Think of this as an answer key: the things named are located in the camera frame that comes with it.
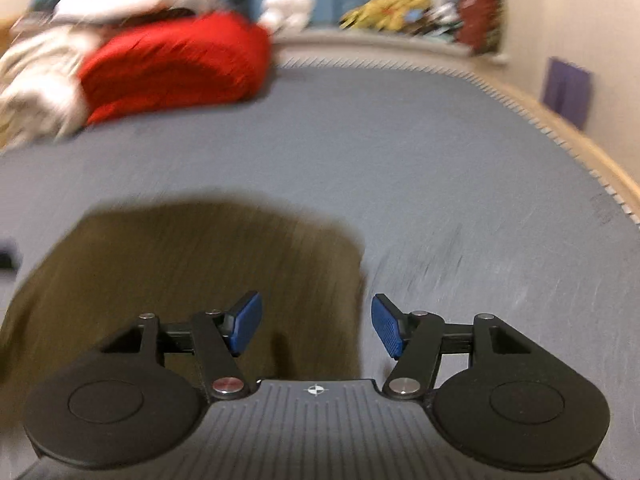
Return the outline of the wooden bed frame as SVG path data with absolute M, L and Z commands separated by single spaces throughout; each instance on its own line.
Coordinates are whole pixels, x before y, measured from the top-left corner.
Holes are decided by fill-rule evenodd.
M 526 92 L 493 76 L 471 72 L 468 81 L 526 119 L 559 148 L 583 166 L 624 213 L 639 224 L 639 185 L 611 156 L 555 112 Z

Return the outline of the yellow plush toy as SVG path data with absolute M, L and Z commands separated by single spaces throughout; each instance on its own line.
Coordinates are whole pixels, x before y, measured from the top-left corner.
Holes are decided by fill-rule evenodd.
M 411 11 L 423 14 L 431 0 L 369 0 L 346 12 L 338 22 L 341 29 L 370 29 L 400 32 Z

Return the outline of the brown corduroy pants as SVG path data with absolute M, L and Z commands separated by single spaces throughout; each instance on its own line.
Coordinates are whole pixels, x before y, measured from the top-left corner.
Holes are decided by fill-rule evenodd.
M 87 214 L 6 311 L 2 385 L 39 382 L 140 313 L 184 321 L 250 290 L 264 310 L 245 374 L 356 377 L 361 258 L 337 222 L 232 200 Z

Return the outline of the dark red cushion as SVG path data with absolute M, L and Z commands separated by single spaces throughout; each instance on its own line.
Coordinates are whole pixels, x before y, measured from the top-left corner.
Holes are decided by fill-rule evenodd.
M 474 54 L 496 53 L 502 36 L 502 0 L 459 0 L 456 41 Z

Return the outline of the grey quilted mattress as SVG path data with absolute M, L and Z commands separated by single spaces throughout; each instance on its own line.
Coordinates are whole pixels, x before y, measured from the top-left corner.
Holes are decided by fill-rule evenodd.
M 30 270 L 96 204 L 232 193 L 348 224 L 369 294 L 536 340 L 608 399 L 599 466 L 638 477 L 637 217 L 558 128 L 462 78 L 290 66 L 254 102 L 4 155 L 1 235 Z

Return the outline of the white plush toy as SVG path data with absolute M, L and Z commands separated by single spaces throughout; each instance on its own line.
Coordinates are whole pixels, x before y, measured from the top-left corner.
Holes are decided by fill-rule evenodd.
M 301 32 L 310 23 L 317 0 L 262 0 L 257 23 L 271 35 Z

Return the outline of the purple box by wall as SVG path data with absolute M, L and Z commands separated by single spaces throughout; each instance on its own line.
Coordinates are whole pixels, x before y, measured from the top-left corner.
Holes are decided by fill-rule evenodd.
M 592 73 L 578 65 L 549 58 L 541 102 L 576 129 L 585 129 L 592 97 Z

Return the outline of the white folded blanket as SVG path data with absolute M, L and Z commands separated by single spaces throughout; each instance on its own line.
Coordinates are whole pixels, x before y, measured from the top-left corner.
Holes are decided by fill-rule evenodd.
M 96 29 L 62 25 L 12 44 L 1 58 L 1 149 L 73 136 L 88 104 L 78 72 L 104 44 Z

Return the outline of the red folded quilt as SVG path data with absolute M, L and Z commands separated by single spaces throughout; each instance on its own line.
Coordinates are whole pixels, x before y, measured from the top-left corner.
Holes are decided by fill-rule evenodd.
M 236 12 L 135 27 L 82 62 L 86 124 L 253 99 L 271 59 L 270 32 Z

